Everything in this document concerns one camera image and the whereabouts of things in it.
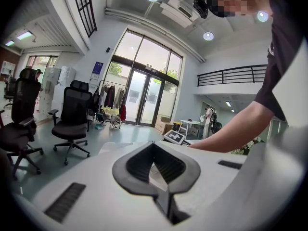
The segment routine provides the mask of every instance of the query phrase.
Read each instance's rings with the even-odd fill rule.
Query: black t-shirt
[[[270,109],[279,119],[285,120],[272,90],[295,58],[303,40],[303,32],[294,21],[286,1],[269,1],[273,11],[272,43],[268,50],[268,67],[263,86],[255,101]]]

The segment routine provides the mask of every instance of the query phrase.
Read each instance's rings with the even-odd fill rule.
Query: glass door
[[[162,82],[149,74],[132,70],[126,99],[125,123],[153,126],[162,91]]]

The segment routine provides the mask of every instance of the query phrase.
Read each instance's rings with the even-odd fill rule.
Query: air conditioner
[[[194,8],[183,0],[169,0],[168,4],[162,3],[160,7],[163,9],[162,14],[184,28],[200,17]]]

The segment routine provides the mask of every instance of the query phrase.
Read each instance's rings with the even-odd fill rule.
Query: black office chair
[[[67,156],[72,148],[76,147],[90,156],[90,152],[82,149],[78,144],[88,141],[76,141],[85,138],[87,135],[87,110],[91,102],[92,93],[89,92],[89,84],[78,80],[73,80],[70,87],[64,89],[64,102],[61,113],[61,121],[56,122],[58,110],[51,110],[48,114],[53,116],[54,128],[51,133],[66,143],[55,144],[53,150],[57,151],[57,146],[69,146],[64,164],[68,164]]]
[[[4,106],[4,108],[6,106],[12,105],[11,101],[14,98],[15,86],[16,86],[16,79],[11,78],[11,81],[9,83],[7,83],[7,85],[6,85],[6,90],[5,90],[5,94],[4,94],[4,98],[9,100],[9,103],[7,103]]]
[[[7,156],[12,164],[12,156],[18,156],[13,168],[14,179],[16,179],[15,173],[23,158],[36,168],[37,174],[41,173],[39,167],[28,156],[34,152],[44,154],[42,148],[33,148],[28,144],[29,141],[34,141],[36,132],[33,113],[35,101],[40,90],[40,83],[36,81],[36,72],[34,69],[25,68],[21,71],[20,78],[16,81],[12,105],[13,122],[3,126],[0,118],[0,124],[2,125],[0,129],[0,148],[10,152],[7,153]]]

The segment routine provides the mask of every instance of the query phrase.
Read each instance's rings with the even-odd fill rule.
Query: black railing
[[[92,33],[94,31],[97,31],[93,13],[92,0],[75,0],[75,1],[82,24],[87,32],[88,37],[90,38]]]
[[[263,82],[267,65],[228,68],[197,75],[198,86]]]

